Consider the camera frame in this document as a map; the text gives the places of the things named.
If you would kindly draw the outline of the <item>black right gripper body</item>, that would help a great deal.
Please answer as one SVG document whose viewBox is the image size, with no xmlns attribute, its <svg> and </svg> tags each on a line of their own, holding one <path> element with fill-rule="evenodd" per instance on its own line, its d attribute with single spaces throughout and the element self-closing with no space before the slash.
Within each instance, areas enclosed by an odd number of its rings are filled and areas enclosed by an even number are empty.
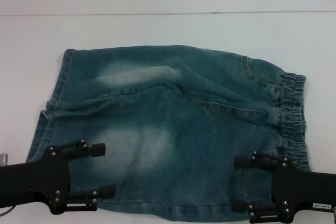
<svg viewBox="0 0 336 224">
<path fill-rule="evenodd" d="M 280 161 L 272 178 L 274 221 L 292 222 L 297 212 L 330 212 L 336 222 L 336 174 L 305 172 L 289 158 Z"/>
</svg>

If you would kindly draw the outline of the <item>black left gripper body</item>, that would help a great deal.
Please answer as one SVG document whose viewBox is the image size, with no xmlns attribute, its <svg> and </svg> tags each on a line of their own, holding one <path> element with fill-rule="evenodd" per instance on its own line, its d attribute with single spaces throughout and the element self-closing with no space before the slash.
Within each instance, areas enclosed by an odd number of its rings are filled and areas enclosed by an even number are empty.
<svg viewBox="0 0 336 224">
<path fill-rule="evenodd" d="M 48 147 L 33 162 L 0 166 L 0 209 L 42 202 L 50 212 L 65 212 L 70 187 L 68 161 L 60 148 Z"/>
</svg>

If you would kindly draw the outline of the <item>blue denim shorts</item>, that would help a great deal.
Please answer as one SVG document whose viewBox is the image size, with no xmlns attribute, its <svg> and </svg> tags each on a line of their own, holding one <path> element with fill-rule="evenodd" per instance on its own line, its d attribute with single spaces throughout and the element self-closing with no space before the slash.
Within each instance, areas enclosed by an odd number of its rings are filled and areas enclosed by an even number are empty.
<svg viewBox="0 0 336 224">
<path fill-rule="evenodd" d="M 27 160 L 47 146 L 104 143 L 69 164 L 71 189 L 115 184 L 106 210 L 167 220 L 246 219 L 233 203 L 271 201 L 271 173 L 235 169 L 254 151 L 309 171 L 305 77 L 260 60 L 189 46 L 65 51 Z"/>
</svg>

